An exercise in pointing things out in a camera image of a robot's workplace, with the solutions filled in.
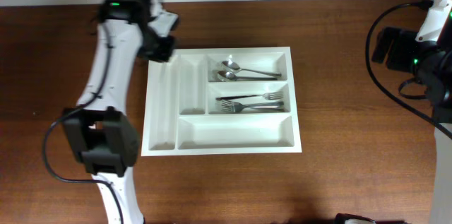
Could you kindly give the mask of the steel tablespoon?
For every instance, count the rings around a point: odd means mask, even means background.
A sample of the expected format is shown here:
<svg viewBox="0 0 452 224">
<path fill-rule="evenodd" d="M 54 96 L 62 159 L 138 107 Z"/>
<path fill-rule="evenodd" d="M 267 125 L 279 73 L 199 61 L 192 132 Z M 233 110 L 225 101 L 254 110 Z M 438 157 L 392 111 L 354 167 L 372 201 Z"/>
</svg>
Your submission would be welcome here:
<svg viewBox="0 0 452 224">
<path fill-rule="evenodd" d="M 244 69 L 233 61 L 222 61 L 221 66 L 222 66 L 222 68 L 224 68 L 232 73 L 248 71 L 248 72 L 252 72 L 252 73 L 259 73 L 259 74 L 266 75 L 266 76 L 272 76 L 275 78 L 280 78 L 282 76 L 282 74 L 280 72 L 274 73 L 274 72 L 257 71 L 257 70 L 253 70 L 253 69 Z"/>
</svg>

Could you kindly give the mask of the dark-handled steel fork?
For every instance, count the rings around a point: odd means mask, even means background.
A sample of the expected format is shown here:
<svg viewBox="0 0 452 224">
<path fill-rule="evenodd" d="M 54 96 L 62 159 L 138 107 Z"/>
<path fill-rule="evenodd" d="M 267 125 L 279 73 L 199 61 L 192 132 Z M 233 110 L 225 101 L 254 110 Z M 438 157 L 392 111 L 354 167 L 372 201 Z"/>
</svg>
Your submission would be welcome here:
<svg viewBox="0 0 452 224">
<path fill-rule="evenodd" d="M 257 95 L 235 95 L 235 96 L 226 96 L 226 97 L 217 97 L 216 100 L 222 101 L 222 100 L 237 100 L 242 98 L 263 98 L 264 100 L 279 100 L 282 99 L 284 96 L 283 92 L 272 92 L 272 93 L 264 93 L 264 94 L 257 94 Z"/>
</svg>

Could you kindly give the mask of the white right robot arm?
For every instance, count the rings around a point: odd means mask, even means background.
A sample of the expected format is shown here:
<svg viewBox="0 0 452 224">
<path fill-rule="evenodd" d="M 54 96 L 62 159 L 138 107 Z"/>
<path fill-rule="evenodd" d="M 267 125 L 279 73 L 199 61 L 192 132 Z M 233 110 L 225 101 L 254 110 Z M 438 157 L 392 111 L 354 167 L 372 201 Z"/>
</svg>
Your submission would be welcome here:
<svg viewBox="0 0 452 224">
<path fill-rule="evenodd" d="M 384 11 L 371 25 L 375 30 L 388 14 L 406 7 L 426 11 L 418 31 L 383 28 L 374 49 L 372 34 L 365 42 L 364 58 L 374 85 L 398 105 L 434 126 L 436 171 L 430 223 L 451 222 L 451 0 L 422 0 L 398 4 Z M 421 95 L 390 93 L 378 81 L 371 63 L 385 64 L 393 71 L 412 74 L 399 89 L 415 83 L 425 87 Z"/>
</svg>

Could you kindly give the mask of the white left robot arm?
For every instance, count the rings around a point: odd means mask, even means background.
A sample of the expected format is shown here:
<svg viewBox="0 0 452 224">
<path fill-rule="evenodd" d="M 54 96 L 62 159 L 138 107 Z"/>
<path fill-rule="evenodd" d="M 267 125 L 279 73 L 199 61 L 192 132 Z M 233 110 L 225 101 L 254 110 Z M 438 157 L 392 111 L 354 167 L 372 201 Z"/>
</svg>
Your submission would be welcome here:
<svg viewBox="0 0 452 224">
<path fill-rule="evenodd" d="M 126 99 L 136 58 L 167 62 L 179 16 L 160 1 L 105 0 L 97 12 L 97 46 L 88 82 L 63 126 L 76 162 L 100 190 L 109 223 L 144 223 L 133 167 L 138 133 L 126 116 Z"/>
</svg>

